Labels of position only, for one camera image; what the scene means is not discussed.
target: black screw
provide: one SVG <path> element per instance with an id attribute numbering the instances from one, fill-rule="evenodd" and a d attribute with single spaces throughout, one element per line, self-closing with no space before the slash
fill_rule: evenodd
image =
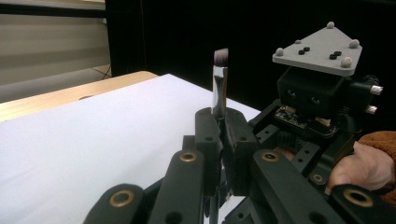
<path id="1" fill-rule="evenodd" d="M 330 60 L 336 60 L 336 59 L 337 59 L 337 55 L 331 54 L 331 55 L 329 56 L 329 58 L 330 58 Z"/>

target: orange sleeve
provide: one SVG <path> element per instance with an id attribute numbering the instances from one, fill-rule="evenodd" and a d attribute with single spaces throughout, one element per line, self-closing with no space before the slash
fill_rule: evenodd
<path id="1" fill-rule="evenodd" d="M 388 153 L 393 158 L 396 164 L 396 132 L 381 131 L 375 133 L 368 133 L 359 140 L 359 143 L 362 143 L 366 146 L 378 148 Z M 396 207 L 396 189 L 393 189 L 393 191 L 381 195 L 381 198 L 386 203 L 389 203 L 390 205 Z"/>

